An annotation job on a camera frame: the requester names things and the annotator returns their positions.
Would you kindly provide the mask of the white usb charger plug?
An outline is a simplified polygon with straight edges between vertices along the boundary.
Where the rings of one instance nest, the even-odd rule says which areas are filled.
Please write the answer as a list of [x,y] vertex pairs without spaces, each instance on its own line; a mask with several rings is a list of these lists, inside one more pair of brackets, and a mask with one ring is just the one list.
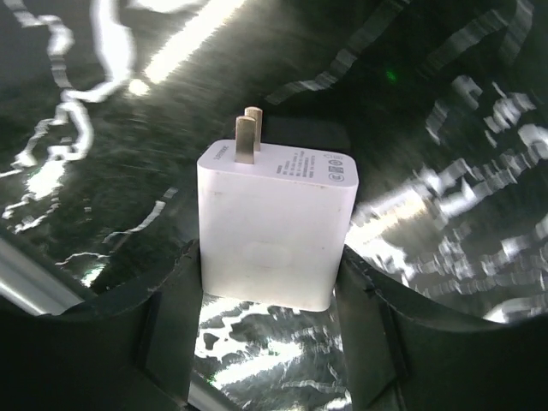
[[201,282],[209,295],[329,308],[359,186],[347,154],[262,140],[248,106],[197,162]]

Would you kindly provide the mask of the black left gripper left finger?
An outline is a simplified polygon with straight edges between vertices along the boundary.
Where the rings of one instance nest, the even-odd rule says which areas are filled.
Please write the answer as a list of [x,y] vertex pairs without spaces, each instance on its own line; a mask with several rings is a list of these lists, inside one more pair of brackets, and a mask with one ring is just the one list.
[[196,241],[59,316],[2,299],[2,409],[186,409],[201,302]]

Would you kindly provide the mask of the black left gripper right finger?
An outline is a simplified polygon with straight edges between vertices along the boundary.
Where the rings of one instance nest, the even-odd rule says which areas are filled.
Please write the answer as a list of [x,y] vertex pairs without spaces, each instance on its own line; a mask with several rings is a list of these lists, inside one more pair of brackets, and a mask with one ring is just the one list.
[[457,312],[350,248],[336,300],[353,409],[546,409],[545,315],[498,324]]

